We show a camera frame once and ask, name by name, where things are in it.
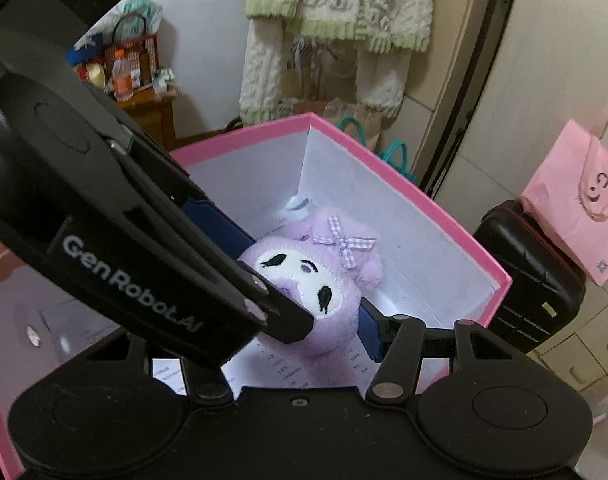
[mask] black suitcase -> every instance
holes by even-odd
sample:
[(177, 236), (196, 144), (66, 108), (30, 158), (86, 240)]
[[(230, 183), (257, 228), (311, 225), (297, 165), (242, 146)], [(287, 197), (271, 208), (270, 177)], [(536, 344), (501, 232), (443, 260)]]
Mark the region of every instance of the black suitcase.
[(492, 332), (526, 353), (577, 316), (586, 275), (519, 202), (508, 200), (488, 211), (474, 237), (513, 279), (488, 327)]

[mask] black embroidered eye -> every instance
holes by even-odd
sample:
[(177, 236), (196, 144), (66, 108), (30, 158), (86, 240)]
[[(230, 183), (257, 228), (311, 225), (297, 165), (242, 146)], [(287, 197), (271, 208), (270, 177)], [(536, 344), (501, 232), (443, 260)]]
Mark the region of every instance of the black embroidered eye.
[(329, 286), (323, 286), (317, 293), (317, 299), (319, 300), (319, 312), (328, 314), (328, 305), (331, 303), (333, 298), (333, 292)]
[(261, 263), (260, 265), (265, 269), (266, 267), (277, 267), (284, 263), (286, 259), (285, 254), (275, 254), (270, 260), (267, 262)]
[(317, 270), (317, 266), (313, 262), (311, 262), (310, 260), (302, 260), (302, 263), (306, 264), (308, 266), (307, 267), (308, 271), (306, 271), (306, 270), (304, 270), (302, 268), (302, 270), (304, 270), (304, 272), (310, 272), (310, 269), (313, 269), (315, 272), (319, 272), (319, 270)]

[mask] wooden table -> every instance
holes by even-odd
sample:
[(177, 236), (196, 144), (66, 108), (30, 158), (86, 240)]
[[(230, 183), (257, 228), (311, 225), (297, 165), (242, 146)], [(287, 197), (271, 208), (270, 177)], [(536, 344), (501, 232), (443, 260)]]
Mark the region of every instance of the wooden table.
[(173, 122), (173, 101), (177, 90), (156, 94), (153, 88), (136, 92), (128, 101), (118, 105), (165, 150), (175, 146), (175, 123)]

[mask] hanging clothes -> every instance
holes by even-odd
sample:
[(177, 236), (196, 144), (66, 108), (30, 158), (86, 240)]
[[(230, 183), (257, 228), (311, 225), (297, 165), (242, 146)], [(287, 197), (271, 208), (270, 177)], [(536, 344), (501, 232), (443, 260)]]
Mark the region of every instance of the hanging clothes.
[(410, 52), (426, 51), (433, 20), (433, 0), (245, 0), (245, 8), (252, 20), (240, 98), (247, 124), (274, 118), (287, 34), (357, 46), (357, 99), (394, 116)]

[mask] woven basket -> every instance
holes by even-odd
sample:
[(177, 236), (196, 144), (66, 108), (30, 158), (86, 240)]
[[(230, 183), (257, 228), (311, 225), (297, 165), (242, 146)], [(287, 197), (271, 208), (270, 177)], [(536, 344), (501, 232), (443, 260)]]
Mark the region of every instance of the woven basket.
[(115, 24), (113, 28), (113, 37), (111, 38), (111, 44), (104, 49), (104, 57), (106, 58), (106, 68), (108, 73), (113, 73), (113, 64), (115, 63), (115, 52), (123, 50), (126, 59), (129, 62), (129, 68), (132, 70), (140, 69), (140, 53), (142, 50), (148, 51), (148, 57), (150, 58), (150, 73), (155, 73), (155, 70), (159, 68), (159, 56), (157, 54), (157, 35), (156, 34), (145, 34), (138, 38), (131, 38), (130, 40), (115, 42), (115, 34), (120, 24), (126, 18), (137, 17), (144, 20), (144, 30), (146, 30), (146, 18), (137, 12), (129, 12), (124, 14), (120, 20)]

